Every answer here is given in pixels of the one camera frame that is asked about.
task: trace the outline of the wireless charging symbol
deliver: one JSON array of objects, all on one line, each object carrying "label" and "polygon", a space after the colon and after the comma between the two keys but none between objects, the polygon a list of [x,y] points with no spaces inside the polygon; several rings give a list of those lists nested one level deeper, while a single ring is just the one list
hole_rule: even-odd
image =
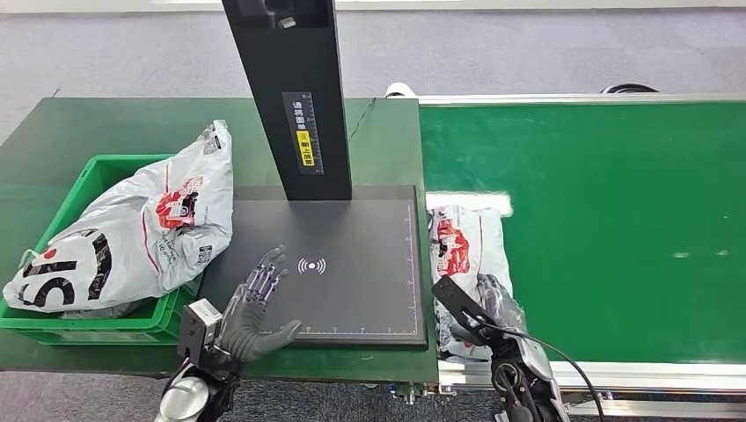
[{"label": "wireless charging symbol", "polygon": [[326,271],[326,260],[321,258],[316,262],[309,261],[306,258],[301,258],[300,261],[298,261],[298,272],[300,274],[305,273],[306,271],[315,271],[319,274],[323,274],[324,271]]}]

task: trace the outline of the yellow label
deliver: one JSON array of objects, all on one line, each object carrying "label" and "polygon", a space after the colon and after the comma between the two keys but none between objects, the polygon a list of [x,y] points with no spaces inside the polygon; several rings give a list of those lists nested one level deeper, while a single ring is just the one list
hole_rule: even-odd
[{"label": "yellow label", "polygon": [[313,149],[311,149],[311,135],[307,130],[297,130],[298,150],[304,167],[313,167]]}]

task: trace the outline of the black cable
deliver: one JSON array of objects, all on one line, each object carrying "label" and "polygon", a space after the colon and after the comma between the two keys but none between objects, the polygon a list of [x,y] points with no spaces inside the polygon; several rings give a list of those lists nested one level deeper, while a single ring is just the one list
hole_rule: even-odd
[{"label": "black cable", "polygon": [[503,334],[509,334],[511,336],[516,336],[516,337],[520,337],[520,338],[525,338],[527,340],[535,341],[535,342],[539,343],[540,345],[542,345],[542,346],[544,346],[544,347],[552,350],[553,352],[555,352],[556,354],[558,354],[559,356],[561,356],[562,359],[564,359],[567,362],[569,362],[569,364],[572,365],[575,368],[576,371],[578,371],[578,374],[581,376],[581,378],[583,379],[583,381],[585,381],[585,385],[588,386],[588,389],[590,390],[590,394],[593,395],[593,401],[596,402],[596,408],[598,409],[598,418],[601,420],[601,422],[603,422],[603,408],[601,407],[601,399],[598,398],[598,393],[596,393],[596,389],[593,387],[593,384],[590,383],[590,380],[588,379],[588,376],[585,375],[585,373],[583,372],[583,370],[581,369],[581,367],[579,367],[578,364],[575,363],[574,360],[572,360],[572,358],[570,358],[569,356],[567,356],[564,352],[562,352],[557,347],[554,347],[554,346],[550,345],[549,343],[545,342],[544,340],[540,340],[538,338],[535,338],[533,336],[530,336],[528,334],[525,334],[525,333],[522,333],[522,332],[519,332],[519,331],[506,330],[504,328],[498,327],[497,325],[488,324],[488,323],[485,323],[483,321],[479,321],[479,322],[481,324],[483,324],[483,325],[485,325],[485,326],[487,326],[489,328],[492,328],[493,330],[499,331],[499,332],[501,332]]},{"label": "black cable", "polygon": [[377,99],[378,99],[378,97],[374,97],[368,103],[368,105],[365,106],[365,110],[362,111],[362,115],[360,116],[360,119],[358,119],[357,120],[357,124],[355,124],[355,129],[353,129],[352,134],[350,134],[350,136],[349,136],[349,141],[350,142],[352,141],[352,138],[354,138],[355,135],[357,134],[357,129],[360,128],[360,123],[362,122],[363,119],[365,119],[365,115],[368,114],[368,111],[370,111],[370,109],[373,108],[373,106],[376,104],[376,100]]},{"label": "black cable", "polygon": [[179,368],[176,370],[176,372],[174,372],[173,375],[171,375],[171,378],[168,379],[168,382],[165,384],[163,393],[161,393],[161,397],[165,395],[165,392],[168,391],[168,389],[173,384],[173,380],[175,380],[176,377],[181,374],[181,372],[187,367],[187,365],[189,365],[189,358],[185,358],[184,361],[181,362],[181,365],[179,365]]}]

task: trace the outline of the black scanning platform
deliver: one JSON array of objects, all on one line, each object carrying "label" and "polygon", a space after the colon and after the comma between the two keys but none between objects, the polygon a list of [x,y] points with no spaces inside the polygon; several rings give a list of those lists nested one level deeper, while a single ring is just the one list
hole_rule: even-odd
[{"label": "black scanning platform", "polygon": [[225,309],[261,257],[284,244],[289,274],[263,331],[297,319],[301,344],[427,344],[414,186],[355,186],[350,201],[239,187],[233,206],[230,247],[209,265],[200,297]]}]

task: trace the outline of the ruler scale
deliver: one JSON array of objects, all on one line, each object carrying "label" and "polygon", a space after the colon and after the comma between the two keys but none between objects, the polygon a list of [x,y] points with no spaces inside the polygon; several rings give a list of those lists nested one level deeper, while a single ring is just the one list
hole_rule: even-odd
[{"label": "ruler scale", "polygon": [[288,116],[298,170],[307,176],[324,175],[313,96],[310,92],[283,92],[282,101]]}]

